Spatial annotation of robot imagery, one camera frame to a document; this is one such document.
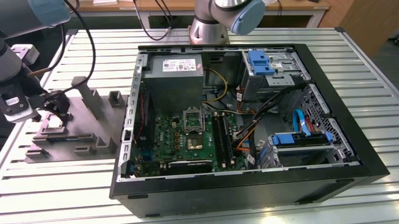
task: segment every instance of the power cable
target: power cable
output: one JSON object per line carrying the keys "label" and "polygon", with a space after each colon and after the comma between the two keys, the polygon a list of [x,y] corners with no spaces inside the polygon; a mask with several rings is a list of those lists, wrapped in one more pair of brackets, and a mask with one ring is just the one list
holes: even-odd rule
{"label": "power cable", "polygon": [[69,8],[72,9],[72,11],[75,12],[80,22],[81,22],[81,25],[85,29],[85,32],[87,32],[87,36],[88,36],[88,39],[89,39],[89,42],[91,42],[91,45],[92,45],[92,53],[93,53],[93,58],[92,58],[92,66],[91,66],[91,70],[88,72],[88,76],[85,77],[85,79],[77,83],[76,85],[71,86],[69,88],[67,88],[65,90],[49,95],[47,97],[47,100],[51,100],[53,98],[56,98],[57,96],[60,96],[61,94],[67,93],[68,91],[71,91],[72,89],[76,89],[79,86],[81,86],[83,83],[85,83],[89,78],[92,77],[92,74],[93,74],[93,71],[95,71],[95,60],[96,60],[96,52],[95,52],[95,41],[93,41],[93,37],[92,37],[92,34],[89,32],[89,29],[88,29],[88,25],[80,15],[80,13],[77,12],[76,8],[73,7],[73,5],[68,2],[68,0],[64,0],[65,4],[69,6]]}
{"label": "power cable", "polygon": [[61,52],[60,52],[60,55],[57,56],[57,60],[53,63],[53,65],[49,66],[48,68],[40,69],[40,70],[37,70],[35,72],[31,72],[28,74],[28,77],[43,75],[44,73],[52,71],[55,69],[55,67],[60,64],[60,61],[61,61],[61,59],[64,57],[64,52],[65,52],[65,47],[67,47],[67,40],[65,40],[65,27],[64,27],[64,24],[59,24],[57,26],[60,27],[60,30],[61,30],[61,44],[63,44],[63,46],[61,46]]}
{"label": "power cable", "polygon": [[141,25],[141,28],[143,28],[144,33],[147,34],[147,36],[148,36],[153,41],[160,41],[161,39],[164,39],[164,37],[165,37],[165,36],[168,35],[168,33],[171,32],[172,27],[171,27],[171,21],[169,21],[168,15],[167,15],[165,11],[163,10],[163,7],[160,6],[157,0],[156,0],[155,2],[156,2],[156,4],[159,5],[159,7],[161,8],[161,11],[164,12],[164,15],[165,15],[165,17],[167,17],[167,21],[168,21],[168,23],[169,23],[169,27],[167,28],[167,30],[165,30],[165,32],[164,32],[164,35],[163,35],[160,38],[155,38],[155,37],[152,37],[152,36],[149,35],[149,33],[148,33],[145,27],[144,27],[144,24],[143,24],[143,21],[141,21],[141,17],[140,17],[140,13],[139,13],[139,9],[137,9],[136,0],[133,0],[133,5],[135,5],[135,10],[136,10],[137,18],[139,18],[139,22],[140,22],[140,25]]}

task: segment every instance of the black cable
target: black cable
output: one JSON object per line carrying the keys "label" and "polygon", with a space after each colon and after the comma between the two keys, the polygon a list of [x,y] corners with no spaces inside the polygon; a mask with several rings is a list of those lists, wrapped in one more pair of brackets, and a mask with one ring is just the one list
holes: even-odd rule
{"label": "black cable", "polygon": [[48,68],[51,71],[55,69],[55,67],[57,66],[57,64],[60,64],[60,61],[61,61],[61,59],[64,57],[65,47],[67,47],[65,27],[64,27],[64,24],[60,24],[59,26],[60,26],[60,29],[61,29],[63,46],[61,46],[60,55],[57,56],[57,60],[56,60],[55,64]]}
{"label": "black cable", "polygon": [[79,11],[79,8],[80,8],[80,0],[75,0],[76,1],[76,11]]}
{"label": "black cable", "polygon": [[230,112],[230,113],[235,113],[235,114],[246,114],[246,113],[240,113],[240,112],[236,112],[236,111],[232,111],[232,110],[224,110],[224,109],[220,109],[215,106],[212,106],[210,103],[204,103],[208,107],[211,107],[215,111],[219,111],[219,112]]}
{"label": "black cable", "polygon": [[255,162],[251,165],[254,165],[252,169],[256,169],[256,167],[258,167],[258,154],[256,154],[255,133],[254,132],[248,136],[248,144],[250,144],[250,154],[255,159]]}
{"label": "black cable", "polygon": [[144,33],[147,34],[147,36],[148,36],[152,40],[155,40],[155,41],[160,41],[160,40],[168,35],[169,30],[171,30],[171,22],[169,22],[167,13],[164,12],[164,10],[163,10],[163,8],[161,8],[161,10],[163,10],[163,12],[164,12],[164,15],[165,15],[165,17],[167,17],[168,23],[169,23],[169,27],[168,27],[167,31],[164,32],[164,35],[163,35],[160,38],[155,38],[155,37],[152,37],[152,36],[149,35],[149,33],[147,32],[147,29],[145,29],[145,27],[144,27],[144,24],[143,24],[143,21],[141,21],[141,17],[140,17],[140,13],[139,13],[139,9],[137,9],[136,0],[133,0],[133,5],[135,5],[135,10],[136,10],[136,13],[137,13],[137,18],[139,18],[139,22],[140,22],[140,25],[141,25],[141,28],[143,28]]}
{"label": "black cable", "polygon": [[165,9],[167,9],[167,11],[168,11],[168,14],[169,14],[169,19],[171,19],[171,23],[169,23],[169,26],[171,26],[171,28],[173,29],[173,17],[172,17],[172,14],[171,14],[171,11],[169,11],[169,8],[168,8],[168,6],[167,6],[167,4],[164,3],[164,1],[161,0],[161,3],[163,3],[163,5],[164,5],[164,7],[165,7]]}
{"label": "black cable", "polygon": [[252,116],[251,119],[251,124],[247,126],[247,128],[244,128],[242,131],[238,132],[236,135],[240,135],[242,133],[244,133],[246,131],[250,131],[254,126],[256,125],[256,123],[259,122],[259,120],[262,119],[262,115],[270,110],[272,109],[280,102],[280,100],[283,99],[284,95],[298,89],[302,89],[307,86],[307,84],[299,84],[295,86],[290,86],[286,87],[278,94],[275,94],[260,106],[259,110],[256,111],[256,113]]}
{"label": "black cable", "polygon": [[279,13],[280,13],[280,16],[283,15],[283,5],[282,5],[282,2],[280,0],[276,0],[279,2]]}
{"label": "black cable", "polygon": [[64,57],[64,52],[65,52],[65,47],[67,47],[67,40],[65,40],[65,27],[64,27],[64,24],[59,24],[57,26],[60,27],[60,30],[61,30],[61,52],[60,52],[60,55],[57,56],[57,60],[53,63],[53,65],[49,66],[48,68],[40,69],[35,72],[31,72],[28,74],[28,77],[43,75],[44,73],[52,71],[55,69],[55,67],[60,64],[60,61]]}
{"label": "black cable", "polygon": [[278,11],[278,13],[276,13],[275,20],[279,18],[279,16],[283,15],[283,5],[282,5],[282,2],[280,2],[280,0],[276,0],[276,1],[278,1],[278,3],[279,3],[279,11]]}
{"label": "black cable", "polygon": [[93,52],[93,60],[92,60],[92,67],[91,67],[91,70],[89,70],[89,73],[88,73],[88,76],[85,77],[85,79],[77,83],[76,85],[71,86],[69,88],[67,88],[65,90],[52,94],[51,96],[47,97],[47,100],[51,100],[53,99],[55,97],[57,97],[59,95],[64,94],[65,92],[71,91],[72,89],[76,89],[76,87],[79,87],[83,83],[85,83],[89,78],[92,77],[92,74],[93,74],[93,71],[95,71],[95,57],[96,57],[96,52],[95,52],[95,41],[93,41],[93,37],[92,37],[92,34],[89,32],[89,29],[88,29],[88,26],[87,26],[87,23],[80,15],[80,13],[77,12],[76,8],[73,7],[73,5],[68,2],[68,0],[64,0],[65,4],[69,6],[69,8],[72,9],[72,11],[75,12],[80,22],[81,22],[81,25],[87,31],[87,35],[88,35],[88,39],[89,39],[89,42],[91,42],[91,45],[92,45],[92,52]]}
{"label": "black cable", "polygon": [[[215,99],[218,99],[219,98],[219,96],[218,96],[218,90],[215,91]],[[226,103],[222,101],[223,100],[223,98],[220,98],[219,100],[218,100],[218,102],[224,106],[224,108],[228,110],[228,107],[227,107],[227,105],[226,105]]]}
{"label": "black cable", "polygon": [[172,27],[171,17],[168,17],[168,14],[167,14],[167,12],[164,11],[164,9],[163,9],[163,7],[161,7],[161,5],[160,5],[160,3],[159,3],[157,0],[155,0],[155,3],[157,4],[157,7],[161,9],[163,14],[164,14],[164,17],[167,18],[168,24],[169,24],[169,26]]}

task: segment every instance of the yellow wire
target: yellow wire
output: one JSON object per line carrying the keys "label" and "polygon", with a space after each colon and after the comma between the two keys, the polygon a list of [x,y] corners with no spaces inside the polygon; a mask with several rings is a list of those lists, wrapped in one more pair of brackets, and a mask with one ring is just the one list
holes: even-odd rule
{"label": "yellow wire", "polygon": [[227,94],[227,88],[228,88],[228,87],[227,87],[227,81],[226,81],[224,77],[220,75],[219,72],[216,72],[214,69],[204,69],[204,70],[210,70],[210,71],[214,72],[216,75],[219,75],[219,77],[222,78],[222,80],[223,80],[223,82],[224,82],[224,92],[223,92],[222,96],[218,97],[216,99],[203,100],[203,102],[208,103],[208,102],[215,102],[215,101],[220,100],[220,99],[226,96],[226,94]]}

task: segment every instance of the slotted aluminum worktable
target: slotted aluminum worktable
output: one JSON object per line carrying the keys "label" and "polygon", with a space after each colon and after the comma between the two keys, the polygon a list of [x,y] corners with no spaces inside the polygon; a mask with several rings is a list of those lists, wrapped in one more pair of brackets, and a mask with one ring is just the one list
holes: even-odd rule
{"label": "slotted aluminum worktable", "polygon": [[[160,36],[163,30],[152,30]],[[88,82],[101,95],[128,94],[139,45],[188,44],[188,32],[176,29],[164,42],[141,30],[93,30],[96,72]],[[203,215],[137,219],[108,198],[113,160],[27,164],[25,150],[39,125],[16,125],[0,152],[0,223],[396,223],[399,220],[399,92],[360,52],[346,33],[334,29],[258,29],[230,36],[231,43],[306,43],[336,91],[387,165],[391,175],[352,188],[322,204],[239,210]],[[68,36],[64,59],[41,80],[48,90],[69,87],[87,76],[91,45],[84,31]]]}

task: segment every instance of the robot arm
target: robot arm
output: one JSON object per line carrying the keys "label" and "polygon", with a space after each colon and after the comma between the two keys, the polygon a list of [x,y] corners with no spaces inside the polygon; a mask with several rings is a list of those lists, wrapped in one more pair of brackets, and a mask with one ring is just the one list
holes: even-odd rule
{"label": "robot arm", "polygon": [[[264,8],[262,0],[198,0],[190,30],[192,43],[227,43],[227,28],[238,35],[247,35],[262,20]],[[0,110],[9,122],[40,120],[37,108],[67,119],[65,94],[47,100],[51,93],[41,88],[36,77],[27,76],[31,70],[4,39],[53,28],[69,19],[64,0],[0,0]]]}
{"label": "robot arm", "polygon": [[[0,110],[9,122],[40,119],[35,109],[44,106],[39,96],[48,93],[39,79],[27,76],[31,70],[3,39],[52,28],[69,19],[64,0],[0,0]],[[68,102],[47,103],[47,109],[63,114],[57,107],[51,108],[53,103]]]}
{"label": "robot arm", "polygon": [[191,42],[227,43],[227,28],[236,35],[247,35],[260,23],[264,10],[262,0],[198,0],[190,30]]}

